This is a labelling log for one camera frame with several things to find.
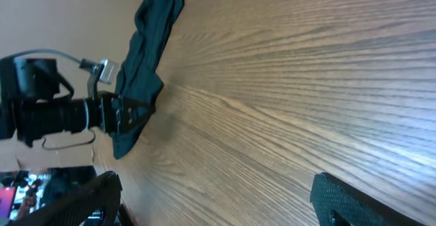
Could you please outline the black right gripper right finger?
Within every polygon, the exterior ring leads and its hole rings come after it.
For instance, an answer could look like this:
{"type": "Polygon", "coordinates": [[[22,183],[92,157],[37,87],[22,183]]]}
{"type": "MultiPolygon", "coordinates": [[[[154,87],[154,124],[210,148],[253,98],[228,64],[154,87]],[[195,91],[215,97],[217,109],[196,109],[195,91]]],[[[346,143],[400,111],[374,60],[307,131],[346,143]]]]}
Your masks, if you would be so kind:
{"type": "Polygon", "coordinates": [[[321,226],[423,226],[327,172],[315,175],[310,202],[321,226]]]}

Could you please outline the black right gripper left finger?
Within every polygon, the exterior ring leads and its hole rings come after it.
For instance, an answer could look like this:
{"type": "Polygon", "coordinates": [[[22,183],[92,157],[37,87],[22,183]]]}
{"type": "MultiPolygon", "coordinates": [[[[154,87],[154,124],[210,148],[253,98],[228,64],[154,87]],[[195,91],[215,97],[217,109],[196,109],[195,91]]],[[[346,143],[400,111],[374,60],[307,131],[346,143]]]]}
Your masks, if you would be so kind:
{"type": "Polygon", "coordinates": [[[76,226],[94,212],[101,212],[97,224],[113,226],[121,205],[121,181],[113,171],[105,172],[56,202],[10,221],[7,226],[76,226]]]}

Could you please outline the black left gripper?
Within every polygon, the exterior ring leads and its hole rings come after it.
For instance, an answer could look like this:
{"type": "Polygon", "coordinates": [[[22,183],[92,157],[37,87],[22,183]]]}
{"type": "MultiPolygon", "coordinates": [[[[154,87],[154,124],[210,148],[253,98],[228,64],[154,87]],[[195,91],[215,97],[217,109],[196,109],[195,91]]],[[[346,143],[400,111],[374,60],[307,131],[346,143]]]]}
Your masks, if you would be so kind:
{"type": "Polygon", "coordinates": [[[109,92],[99,92],[101,121],[99,128],[104,133],[128,133],[146,122],[156,107],[109,92]]]}

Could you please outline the dark teal t-shirt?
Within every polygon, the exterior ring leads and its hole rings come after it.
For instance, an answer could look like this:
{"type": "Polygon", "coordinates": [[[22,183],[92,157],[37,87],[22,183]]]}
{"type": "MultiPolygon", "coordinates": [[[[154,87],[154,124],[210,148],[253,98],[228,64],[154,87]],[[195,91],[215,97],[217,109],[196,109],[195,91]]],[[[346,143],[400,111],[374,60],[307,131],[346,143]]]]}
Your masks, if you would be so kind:
{"type": "MultiPolygon", "coordinates": [[[[143,0],[135,13],[136,31],[116,77],[115,93],[155,106],[164,84],[156,74],[172,26],[184,0],[143,0]]],[[[111,133],[115,159],[124,157],[136,144],[149,119],[128,133],[111,133]]]]}

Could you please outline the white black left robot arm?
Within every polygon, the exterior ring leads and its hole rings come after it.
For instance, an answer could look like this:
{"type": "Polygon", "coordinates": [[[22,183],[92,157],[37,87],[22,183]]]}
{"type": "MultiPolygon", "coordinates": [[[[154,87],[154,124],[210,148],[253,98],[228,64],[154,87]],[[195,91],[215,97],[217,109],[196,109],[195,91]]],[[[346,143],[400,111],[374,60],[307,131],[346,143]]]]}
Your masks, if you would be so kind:
{"type": "Polygon", "coordinates": [[[45,135],[78,133],[98,127],[105,133],[124,134],[138,127],[155,112],[145,102],[98,91],[106,76],[106,63],[83,60],[88,71],[89,96],[74,99],[74,88],[58,72],[54,59],[1,60],[1,139],[16,136],[32,147],[45,135]]]}

